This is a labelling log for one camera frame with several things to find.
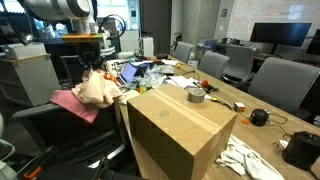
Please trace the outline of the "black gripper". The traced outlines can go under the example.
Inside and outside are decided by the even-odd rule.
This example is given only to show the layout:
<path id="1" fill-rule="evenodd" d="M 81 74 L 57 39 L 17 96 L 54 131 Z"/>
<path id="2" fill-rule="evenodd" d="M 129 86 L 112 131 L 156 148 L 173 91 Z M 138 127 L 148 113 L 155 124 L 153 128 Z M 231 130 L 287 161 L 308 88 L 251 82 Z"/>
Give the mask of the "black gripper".
<path id="1" fill-rule="evenodd" d="M 81 42 L 78 44 L 79 63 L 84 70 L 100 69 L 105 58 L 100 53 L 98 42 Z"/>

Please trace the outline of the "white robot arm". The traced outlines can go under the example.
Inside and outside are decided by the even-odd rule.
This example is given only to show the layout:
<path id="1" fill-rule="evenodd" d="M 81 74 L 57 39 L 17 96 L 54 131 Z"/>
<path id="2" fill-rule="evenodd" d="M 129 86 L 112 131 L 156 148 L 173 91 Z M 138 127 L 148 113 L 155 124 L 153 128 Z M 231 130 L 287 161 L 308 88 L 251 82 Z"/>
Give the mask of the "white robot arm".
<path id="1" fill-rule="evenodd" d="M 96 24 L 96 0 L 21 0 L 31 15 L 43 21 L 69 21 L 71 30 L 61 36 L 64 42 L 103 41 Z"/>

